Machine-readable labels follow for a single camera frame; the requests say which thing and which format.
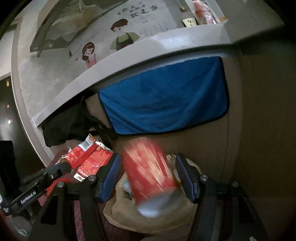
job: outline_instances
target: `red snack package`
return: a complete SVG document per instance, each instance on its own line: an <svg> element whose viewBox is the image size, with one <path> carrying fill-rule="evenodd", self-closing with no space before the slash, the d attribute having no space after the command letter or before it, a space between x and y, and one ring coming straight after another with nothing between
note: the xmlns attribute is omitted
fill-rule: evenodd
<svg viewBox="0 0 296 241"><path fill-rule="evenodd" d="M89 175L95 175L98 169L106 165L113 155L113 151L103 143L99 141L96 141L96 143L98 144L96 150L82 163L74 175L74 178L79 181L83 181Z"/></svg>
<svg viewBox="0 0 296 241"><path fill-rule="evenodd" d="M73 169L78 168L97 148L96 139L89 134L84 142L73 148L63 157Z"/></svg>
<svg viewBox="0 0 296 241"><path fill-rule="evenodd" d="M192 0L196 20L198 24L220 24L221 20L216 16L216 14L200 0Z"/></svg>

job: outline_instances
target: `black door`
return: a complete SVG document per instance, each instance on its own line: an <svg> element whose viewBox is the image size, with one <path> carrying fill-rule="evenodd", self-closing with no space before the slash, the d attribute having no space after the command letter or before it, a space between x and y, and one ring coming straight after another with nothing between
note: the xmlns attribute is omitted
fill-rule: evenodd
<svg viewBox="0 0 296 241"><path fill-rule="evenodd" d="M0 80L0 141L2 140L13 142L15 165L20 179L44 168L23 130L10 77Z"/></svg>

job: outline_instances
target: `blurred can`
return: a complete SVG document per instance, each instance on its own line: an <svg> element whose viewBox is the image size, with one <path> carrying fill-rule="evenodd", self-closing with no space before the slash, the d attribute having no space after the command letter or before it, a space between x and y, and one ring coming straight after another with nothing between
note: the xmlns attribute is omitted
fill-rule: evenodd
<svg viewBox="0 0 296 241"><path fill-rule="evenodd" d="M146 217L158 217L178 208L182 195L160 146L146 137L127 143L122 155L135 205Z"/></svg>

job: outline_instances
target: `dark wall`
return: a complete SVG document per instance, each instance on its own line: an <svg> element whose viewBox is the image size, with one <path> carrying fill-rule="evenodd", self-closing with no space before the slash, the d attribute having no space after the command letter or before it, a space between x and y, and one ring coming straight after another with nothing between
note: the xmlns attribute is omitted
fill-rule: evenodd
<svg viewBox="0 0 296 241"><path fill-rule="evenodd" d="M243 121L233 178L276 241L296 216L296 43L259 40L240 45Z"/></svg>
<svg viewBox="0 0 296 241"><path fill-rule="evenodd" d="M16 168L21 179L44 168L23 130L13 97L10 77L0 80L0 140L13 142Z"/></svg>

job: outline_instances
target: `blue gripper pad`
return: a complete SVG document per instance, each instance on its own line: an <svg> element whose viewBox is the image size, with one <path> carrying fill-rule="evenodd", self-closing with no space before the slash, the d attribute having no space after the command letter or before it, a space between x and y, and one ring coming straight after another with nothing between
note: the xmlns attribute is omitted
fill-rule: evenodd
<svg viewBox="0 0 296 241"><path fill-rule="evenodd" d="M197 168L190 166L186 158L178 153L176 156L176 169L181 180L186 197L196 204L200 196L198 178L200 173Z"/></svg>
<svg viewBox="0 0 296 241"><path fill-rule="evenodd" d="M115 182L120 169L121 159L120 156L114 153L109 160L108 164L99 168L96 173L98 178L97 189L95 193L95 200L98 203L107 201L113 192Z"/></svg>

